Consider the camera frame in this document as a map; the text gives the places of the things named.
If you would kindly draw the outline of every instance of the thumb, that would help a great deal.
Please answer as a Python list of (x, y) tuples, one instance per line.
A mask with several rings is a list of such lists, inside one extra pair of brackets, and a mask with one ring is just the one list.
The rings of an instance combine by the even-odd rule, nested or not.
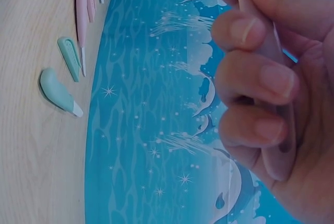
[(334, 28), (334, 0), (253, 0), (271, 20), (323, 42)]

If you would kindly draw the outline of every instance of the blue mat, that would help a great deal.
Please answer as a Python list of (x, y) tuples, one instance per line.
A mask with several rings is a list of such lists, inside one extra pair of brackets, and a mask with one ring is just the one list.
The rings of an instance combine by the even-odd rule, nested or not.
[(298, 223), (230, 159), (212, 83), (219, 0), (111, 0), (86, 150), (86, 224)]

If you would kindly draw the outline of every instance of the wooden table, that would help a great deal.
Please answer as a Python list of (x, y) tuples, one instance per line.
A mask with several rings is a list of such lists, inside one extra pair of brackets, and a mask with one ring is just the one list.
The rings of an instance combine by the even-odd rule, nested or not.
[[(0, 0), (0, 223), (85, 222), (84, 167), (94, 69), (109, 0), (88, 27), (87, 77), (74, 83), (57, 46), (76, 40), (74, 0)], [(75, 118), (42, 95), (52, 67), (82, 107)]]

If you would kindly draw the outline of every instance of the pink tool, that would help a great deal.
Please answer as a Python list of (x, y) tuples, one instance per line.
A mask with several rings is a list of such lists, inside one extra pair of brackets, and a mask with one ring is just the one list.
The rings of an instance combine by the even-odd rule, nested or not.
[(95, 0), (76, 0), (76, 19), (77, 19), (77, 34), (78, 44), (80, 46), (82, 58), (82, 73), (86, 76), (86, 55), (85, 44), (87, 34), (88, 21), (93, 23), (96, 13)]
[[(257, 52), (273, 61), (285, 64), (284, 55), (274, 23), (256, 8), (252, 0), (238, 0), (238, 2), (241, 11), (255, 15), (266, 25), (267, 36), (263, 45)], [(287, 121), (290, 127), (288, 136), (281, 145), (278, 147), (262, 149), (261, 151), (269, 175), (276, 180), (284, 181), (291, 173), (296, 156), (296, 134), (293, 106), (292, 104), (289, 104), (276, 107), (258, 100), (255, 100), (255, 104), (270, 110), (273, 113), (279, 114)]]

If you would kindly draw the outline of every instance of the star print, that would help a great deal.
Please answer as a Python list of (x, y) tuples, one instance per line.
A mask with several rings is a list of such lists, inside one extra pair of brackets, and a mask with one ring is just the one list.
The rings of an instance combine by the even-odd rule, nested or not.
[(164, 193), (164, 191), (161, 189), (161, 187), (160, 187), (160, 189), (157, 189), (157, 190), (155, 190), (154, 191), (156, 194), (158, 194), (159, 196), (161, 196), (163, 193)]
[(192, 182), (190, 179), (190, 177), (189, 177), (189, 174), (187, 175), (187, 176), (185, 176), (184, 174), (183, 174), (183, 176), (178, 176), (179, 178), (180, 178), (180, 182), (182, 182), (182, 185), (184, 184), (184, 183), (186, 183), (186, 184), (188, 184), (188, 182)]
[(172, 48), (169, 48), (169, 50), (171, 50), (172, 53), (174, 53), (175, 51), (177, 51), (177, 49), (174, 46)]
[(105, 96), (104, 97), (107, 97), (108, 95), (111, 97), (111, 95), (117, 95), (117, 94), (115, 94), (115, 91), (116, 90), (113, 90), (113, 88), (114, 88), (114, 86), (112, 86), (111, 88), (109, 88), (109, 87), (107, 87), (107, 89), (104, 89), (104, 88), (102, 88), (103, 90), (104, 90), (104, 94), (105, 94)]
[(150, 153), (153, 155), (153, 158), (155, 158), (159, 154), (156, 148), (152, 149)]

